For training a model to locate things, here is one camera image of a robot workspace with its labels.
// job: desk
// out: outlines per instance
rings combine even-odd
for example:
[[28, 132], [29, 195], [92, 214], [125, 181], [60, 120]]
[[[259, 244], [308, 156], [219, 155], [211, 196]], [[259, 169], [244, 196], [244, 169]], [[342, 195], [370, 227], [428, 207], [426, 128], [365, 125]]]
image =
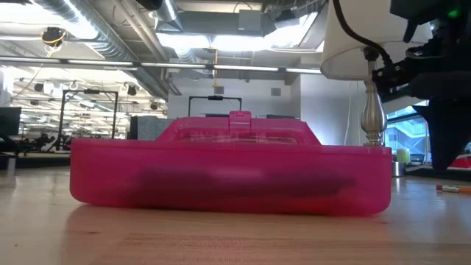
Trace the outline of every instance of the desk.
[[68, 168], [18, 170], [0, 177], [1, 264], [470, 264], [471, 196], [435, 192], [463, 183], [392, 183], [385, 212], [330, 218], [98, 208]]

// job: green light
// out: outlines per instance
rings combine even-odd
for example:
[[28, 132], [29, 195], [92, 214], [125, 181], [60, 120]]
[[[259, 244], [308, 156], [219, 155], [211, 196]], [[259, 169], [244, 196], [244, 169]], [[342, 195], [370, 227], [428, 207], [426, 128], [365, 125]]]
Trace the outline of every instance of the green light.
[[448, 18], [458, 18], [461, 15], [460, 10], [453, 10], [448, 13]]

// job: metal rod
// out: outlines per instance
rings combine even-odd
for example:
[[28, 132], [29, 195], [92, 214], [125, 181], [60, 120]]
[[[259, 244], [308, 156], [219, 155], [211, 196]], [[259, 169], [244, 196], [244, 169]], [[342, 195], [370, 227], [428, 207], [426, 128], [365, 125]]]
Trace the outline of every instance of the metal rod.
[[86, 68], [89, 66], [105, 67], [150, 67], [150, 68], [174, 68], [174, 69], [207, 69], [207, 70], [225, 70], [225, 71], [262, 71], [272, 73], [293, 73], [293, 74], [319, 74], [318, 68], [292, 68], [292, 67], [274, 67], [274, 66], [237, 66], [237, 65], [219, 65], [211, 63], [159, 63], [159, 62], [133, 62], [133, 61], [111, 61], [111, 60], [76, 60], [76, 59], [55, 59], [41, 57], [12, 57], [0, 56], [0, 63], [5, 66], [40, 66], [56, 67], [55, 65], [74, 66], [76, 68]]
[[65, 95], [68, 92], [69, 90], [62, 92], [62, 102], [60, 103], [59, 133], [57, 134], [56, 151], [59, 151], [60, 142], [62, 141], [62, 123], [64, 122]]
[[114, 91], [115, 94], [115, 112], [113, 114], [113, 131], [111, 132], [111, 138], [115, 138], [115, 128], [116, 128], [116, 112], [118, 111], [118, 92]]

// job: pink plastic container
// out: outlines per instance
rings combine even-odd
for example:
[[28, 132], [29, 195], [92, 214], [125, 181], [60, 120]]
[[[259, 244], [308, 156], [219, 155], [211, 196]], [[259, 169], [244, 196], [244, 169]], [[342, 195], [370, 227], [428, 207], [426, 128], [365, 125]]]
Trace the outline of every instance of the pink plastic container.
[[71, 193], [95, 205], [368, 215], [389, 205], [390, 148], [323, 146], [305, 122], [183, 118], [156, 141], [74, 139]]

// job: black cable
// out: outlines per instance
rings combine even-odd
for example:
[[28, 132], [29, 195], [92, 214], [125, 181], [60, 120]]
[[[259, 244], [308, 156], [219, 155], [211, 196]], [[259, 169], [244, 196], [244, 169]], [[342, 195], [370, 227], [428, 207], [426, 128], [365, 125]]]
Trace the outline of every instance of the black cable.
[[341, 11], [341, 5], [339, 0], [332, 0], [333, 6], [336, 10], [336, 15], [337, 19], [339, 20], [341, 28], [349, 35], [351, 38], [368, 45], [378, 51], [378, 53], [381, 55], [383, 58], [383, 62], [385, 66], [390, 66], [392, 65], [392, 60], [389, 54], [386, 52], [386, 50], [381, 47], [381, 45], [377, 44], [376, 42], [372, 40], [368, 40], [367, 38], [361, 37], [360, 35], [356, 34], [350, 26], [348, 26], [347, 20], [345, 20], [344, 13]]

